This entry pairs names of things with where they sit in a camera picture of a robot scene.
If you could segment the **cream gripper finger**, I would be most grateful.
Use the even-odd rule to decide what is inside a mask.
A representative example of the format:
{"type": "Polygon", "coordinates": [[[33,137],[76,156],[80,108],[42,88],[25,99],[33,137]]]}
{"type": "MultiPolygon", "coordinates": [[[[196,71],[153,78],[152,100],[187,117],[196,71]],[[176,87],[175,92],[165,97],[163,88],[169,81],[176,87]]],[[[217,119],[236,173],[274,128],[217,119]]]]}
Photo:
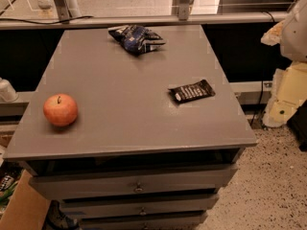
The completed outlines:
{"type": "Polygon", "coordinates": [[[281,127],[307,100],[307,63],[293,62],[285,70],[276,69],[271,93],[262,122],[266,127],[281,127]]]}
{"type": "Polygon", "coordinates": [[[271,27],[267,32],[261,37],[261,42],[265,45],[274,46],[279,44],[281,41],[281,34],[283,29],[284,21],[280,21],[271,27]]]}

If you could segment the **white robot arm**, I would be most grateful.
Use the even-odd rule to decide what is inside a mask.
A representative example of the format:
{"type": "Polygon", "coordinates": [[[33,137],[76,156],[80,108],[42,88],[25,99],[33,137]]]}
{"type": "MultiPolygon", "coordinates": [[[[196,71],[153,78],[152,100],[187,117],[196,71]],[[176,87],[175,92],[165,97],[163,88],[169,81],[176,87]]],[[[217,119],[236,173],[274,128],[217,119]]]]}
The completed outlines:
{"type": "Polygon", "coordinates": [[[280,46],[281,56],[292,63],[276,70],[272,96],[262,122],[266,127],[285,125],[307,101],[307,0],[298,0],[286,18],[261,38],[263,44],[280,46]]]}

